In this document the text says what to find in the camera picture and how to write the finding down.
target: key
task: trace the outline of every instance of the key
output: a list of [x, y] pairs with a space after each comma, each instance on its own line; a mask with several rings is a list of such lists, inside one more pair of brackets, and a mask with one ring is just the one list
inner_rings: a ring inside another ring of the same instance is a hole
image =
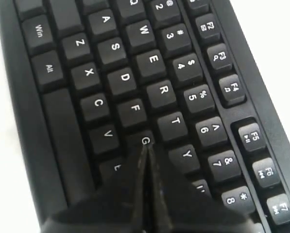
[[125, 34], [128, 50], [131, 54], [154, 49], [156, 46], [154, 32], [148, 20], [127, 26]]
[[84, 15], [109, 7], [108, 0], [80, 0], [80, 5]]
[[239, 128], [238, 133], [246, 152], [253, 153], [266, 148], [265, 140], [257, 123]]
[[197, 123], [195, 129], [203, 148], [209, 148], [228, 141], [222, 120], [218, 116]]
[[110, 116], [107, 99], [102, 93], [80, 100], [80, 105], [87, 124]]
[[191, 51], [191, 39], [183, 23], [161, 30], [158, 37], [163, 56], [166, 58]]
[[65, 194], [75, 204], [91, 196], [95, 188], [68, 90], [45, 94], [43, 106]]
[[275, 225], [290, 222], [290, 201], [286, 194], [267, 199], [267, 206]]
[[89, 42], [84, 33], [62, 40], [65, 60], [69, 66], [76, 66], [93, 59]]
[[181, 20], [180, 10], [175, 0], [150, 2], [149, 17], [155, 29], [179, 23]]
[[115, 172], [119, 171], [122, 163], [123, 159], [121, 157], [101, 163], [99, 165], [99, 169], [102, 176], [102, 181], [106, 183]]
[[211, 69], [214, 73], [230, 71], [232, 61], [225, 44], [218, 44], [207, 49]]
[[221, 38], [221, 31], [213, 14], [195, 19], [198, 35], [203, 44], [213, 44]]
[[101, 155], [119, 148], [119, 138], [114, 125], [109, 124], [89, 131], [93, 152]]
[[30, 55], [54, 48], [54, 41], [46, 16], [37, 16], [22, 24], [28, 52]]
[[79, 96], [87, 95], [102, 88], [100, 76], [93, 62], [72, 69], [71, 81]]
[[209, 191], [208, 184], [206, 180], [198, 180], [192, 183], [193, 186], [200, 192], [211, 197], [211, 192]]
[[152, 111], [176, 106], [176, 95], [169, 80], [147, 86], [146, 93]]
[[219, 87], [222, 94], [222, 103], [226, 108], [243, 103], [246, 99], [245, 92], [236, 74], [220, 79]]
[[115, 99], [137, 92], [135, 78], [129, 67], [108, 74], [107, 80], [111, 94]]
[[58, 55], [55, 51], [32, 58], [32, 64], [40, 91], [50, 91], [66, 83]]
[[203, 80], [203, 71], [195, 53], [176, 58], [171, 62], [171, 77], [175, 88]]
[[195, 116], [215, 110], [215, 102], [206, 84], [184, 91], [181, 98], [189, 115]]
[[200, 16], [209, 12], [208, 0], [185, 0], [190, 16]]
[[42, 0], [15, 0], [19, 18], [25, 20], [46, 12]]
[[136, 56], [135, 63], [140, 84], [145, 84], [166, 76], [166, 67], [159, 50], [153, 50]]
[[169, 158], [183, 174], [194, 173], [200, 169], [199, 159], [191, 144], [170, 150]]
[[154, 134], [151, 130], [145, 130], [126, 138], [127, 147], [132, 148], [139, 145], [147, 145], [150, 143], [155, 143]]
[[124, 128], [131, 128], [147, 121], [147, 114], [141, 99], [119, 104], [117, 110]]
[[253, 170], [259, 185], [263, 188], [271, 187], [281, 182], [271, 158], [253, 163]]
[[261, 223], [255, 223], [254, 225], [254, 232], [256, 233], [265, 233], [265, 230], [263, 229], [263, 226]]
[[224, 182], [241, 175], [238, 160], [232, 150], [210, 156], [207, 161], [215, 182]]
[[160, 117], [157, 120], [163, 142], [171, 142], [188, 135], [188, 129], [181, 112]]
[[115, 17], [110, 9], [91, 14], [88, 17], [88, 25], [93, 41], [106, 40], [119, 34]]
[[121, 25], [135, 23], [146, 18], [142, 0], [114, 0]]
[[222, 201], [226, 207], [244, 215], [251, 214], [256, 210], [251, 193], [246, 186], [224, 192]]
[[119, 37], [99, 43], [97, 49], [103, 70], [114, 69], [128, 62], [122, 40]]
[[84, 30], [75, 0], [49, 0], [49, 6], [60, 38]]

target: space bar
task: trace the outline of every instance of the space bar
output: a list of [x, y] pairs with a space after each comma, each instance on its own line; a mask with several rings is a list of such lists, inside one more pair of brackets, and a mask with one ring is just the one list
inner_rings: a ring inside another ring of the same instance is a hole
[[93, 193], [94, 183], [70, 94], [61, 89], [44, 95], [43, 103], [66, 197], [75, 204]]

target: white surface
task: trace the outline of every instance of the white surface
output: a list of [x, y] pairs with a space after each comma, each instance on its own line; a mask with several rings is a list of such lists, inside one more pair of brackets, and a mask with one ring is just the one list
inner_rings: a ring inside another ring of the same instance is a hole
[[[290, 0], [232, 0], [290, 140]], [[0, 233], [37, 233], [0, 48]]]

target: keyboard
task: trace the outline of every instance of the keyboard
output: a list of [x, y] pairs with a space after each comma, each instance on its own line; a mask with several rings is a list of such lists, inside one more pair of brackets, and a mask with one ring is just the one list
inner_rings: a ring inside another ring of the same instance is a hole
[[228, 0], [0, 0], [40, 225], [159, 143], [197, 190], [290, 233], [290, 145]]

